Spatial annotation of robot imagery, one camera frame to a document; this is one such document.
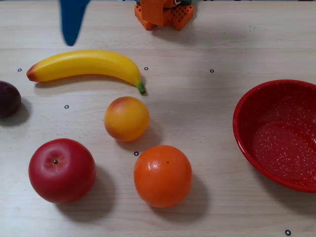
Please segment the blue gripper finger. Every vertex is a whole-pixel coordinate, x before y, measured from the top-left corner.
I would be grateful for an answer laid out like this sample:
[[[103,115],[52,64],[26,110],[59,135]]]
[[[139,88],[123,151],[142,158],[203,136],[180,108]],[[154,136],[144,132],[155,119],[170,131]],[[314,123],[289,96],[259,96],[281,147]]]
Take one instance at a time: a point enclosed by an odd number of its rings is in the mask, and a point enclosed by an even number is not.
[[[86,7],[90,0],[60,0],[61,29],[66,45],[73,46],[78,38]]]

